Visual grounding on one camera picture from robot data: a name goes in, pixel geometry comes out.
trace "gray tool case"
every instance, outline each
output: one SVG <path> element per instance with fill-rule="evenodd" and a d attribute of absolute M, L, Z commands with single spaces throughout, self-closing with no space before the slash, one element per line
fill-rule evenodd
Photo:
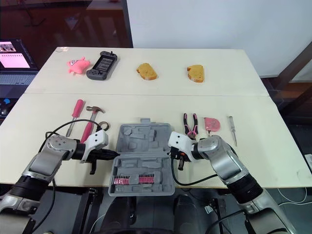
<path fill-rule="evenodd" d="M 168 123 L 151 123 L 120 127 L 108 194 L 110 196 L 167 196 L 175 192 L 171 173 Z"/>

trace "laptop screen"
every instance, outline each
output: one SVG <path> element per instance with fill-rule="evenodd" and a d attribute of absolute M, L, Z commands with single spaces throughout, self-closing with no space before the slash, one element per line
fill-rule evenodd
<path fill-rule="evenodd" d="M 0 69 L 2 73 L 38 71 L 21 39 L 0 40 Z"/>

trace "black game console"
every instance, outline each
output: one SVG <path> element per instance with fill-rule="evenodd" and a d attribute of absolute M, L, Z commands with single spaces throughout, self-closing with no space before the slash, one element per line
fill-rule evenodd
<path fill-rule="evenodd" d="M 117 55 L 113 52 L 102 51 L 96 64 L 91 70 L 87 71 L 87 77 L 95 80 L 105 80 L 111 71 L 114 63 L 117 61 Z"/>

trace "pink pig toy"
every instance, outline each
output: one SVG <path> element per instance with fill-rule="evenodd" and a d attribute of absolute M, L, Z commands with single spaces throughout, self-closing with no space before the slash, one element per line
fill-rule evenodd
<path fill-rule="evenodd" d="M 67 65 L 69 66 L 68 73 L 83 73 L 83 71 L 90 65 L 90 61 L 84 59 L 85 57 L 82 57 L 81 60 L 71 60 L 67 62 Z"/>

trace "hammer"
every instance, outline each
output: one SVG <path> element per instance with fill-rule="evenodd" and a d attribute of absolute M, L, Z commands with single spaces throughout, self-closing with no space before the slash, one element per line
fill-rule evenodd
<path fill-rule="evenodd" d="M 97 107 L 97 106 L 87 106 L 86 107 L 86 110 L 87 111 L 92 111 L 92 115 L 91 115 L 91 118 L 90 118 L 90 120 L 92 120 L 92 121 L 95 121 L 95 119 L 96 119 L 96 116 L 97 116 L 97 113 L 99 112 L 99 111 L 101 111 L 102 113 L 104 113 L 104 111 L 102 111 L 102 109 L 101 108 L 99 108 L 99 107 Z M 93 131 L 93 123 L 91 123 L 91 122 L 88 122 L 87 123 L 87 126 L 86 126 L 86 128 L 84 129 L 84 132 L 83 132 L 83 134 L 82 134 L 82 138 L 81 138 L 81 143 L 84 143 L 85 141 L 86 141 L 86 139 L 89 137 L 89 135 L 92 133 L 92 131 Z"/>

